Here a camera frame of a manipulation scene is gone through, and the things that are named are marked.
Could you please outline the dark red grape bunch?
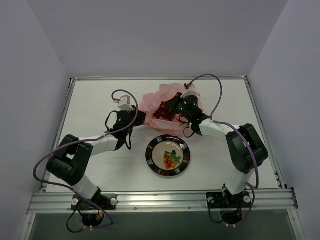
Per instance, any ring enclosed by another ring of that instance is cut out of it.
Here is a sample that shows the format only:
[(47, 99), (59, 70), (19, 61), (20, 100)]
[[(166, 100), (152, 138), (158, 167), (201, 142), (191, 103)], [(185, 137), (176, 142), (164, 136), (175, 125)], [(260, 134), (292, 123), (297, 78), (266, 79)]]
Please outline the dark red grape bunch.
[(172, 122), (175, 119), (175, 115), (169, 111), (169, 109), (165, 106), (165, 102), (162, 101), (160, 103), (159, 108), (152, 115), (157, 120), (165, 120)]

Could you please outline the pink plastic bag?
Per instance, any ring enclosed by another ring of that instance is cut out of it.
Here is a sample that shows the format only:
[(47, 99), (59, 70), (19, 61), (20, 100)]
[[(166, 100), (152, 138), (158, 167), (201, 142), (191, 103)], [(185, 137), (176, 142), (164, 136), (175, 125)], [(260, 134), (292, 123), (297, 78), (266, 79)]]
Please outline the pink plastic bag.
[(178, 92), (184, 93), (185, 87), (179, 83), (161, 84), (159, 91), (156, 93), (148, 93), (142, 97), (142, 101), (139, 104), (139, 110), (146, 113), (144, 126), (148, 126), (152, 129), (159, 130), (164, 134), (173, 136), (182, 136), (184, 128), (187, 124), (180, 123), (176, 118), (173, 121), (167, 121), (163, 119), (155, 119), (153, 113), (160, 107), (161, 102), (171, 100), (171, 95), (176, 95)]

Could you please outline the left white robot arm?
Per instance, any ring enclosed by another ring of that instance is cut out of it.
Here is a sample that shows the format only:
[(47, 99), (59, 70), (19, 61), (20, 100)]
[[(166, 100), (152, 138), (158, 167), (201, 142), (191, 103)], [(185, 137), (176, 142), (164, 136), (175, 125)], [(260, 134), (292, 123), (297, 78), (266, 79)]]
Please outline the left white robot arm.
[(64, 181), (73, 191), (83, 196), (83, 204), (95, 210), (101, 203), (101, 190), (85, 175), (91, 157), (115, 152), (126, 146), (131, 148), (134, 127), (144, 124), (146, 113), (140, 110), (120, 110), (116, 113), (116, 123), (105, 135), (85, 141), (71, 134), (65, 136), (46, 164), (46, 170)]

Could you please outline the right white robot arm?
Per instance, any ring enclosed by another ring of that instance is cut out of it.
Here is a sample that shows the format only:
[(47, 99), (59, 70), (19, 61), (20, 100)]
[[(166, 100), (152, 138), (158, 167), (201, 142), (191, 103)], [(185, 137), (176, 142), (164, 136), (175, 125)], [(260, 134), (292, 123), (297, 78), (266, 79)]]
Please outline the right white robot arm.
[(269, 153), (252, 124), (235, 126), (214, 120), (200, 109), (196, 95), (183, 96), (180, 92), (171, 100), (162, 102), (160, 107), (173, 116), (185, 118), (195, 134), (227, 144), (234, 171), (225, 183), (226, 191), (222, 193), (225, 205), (232, 207), (238, 203), (240, 193), (246, 187), (259, 187), (258, 167), (269, 157)]

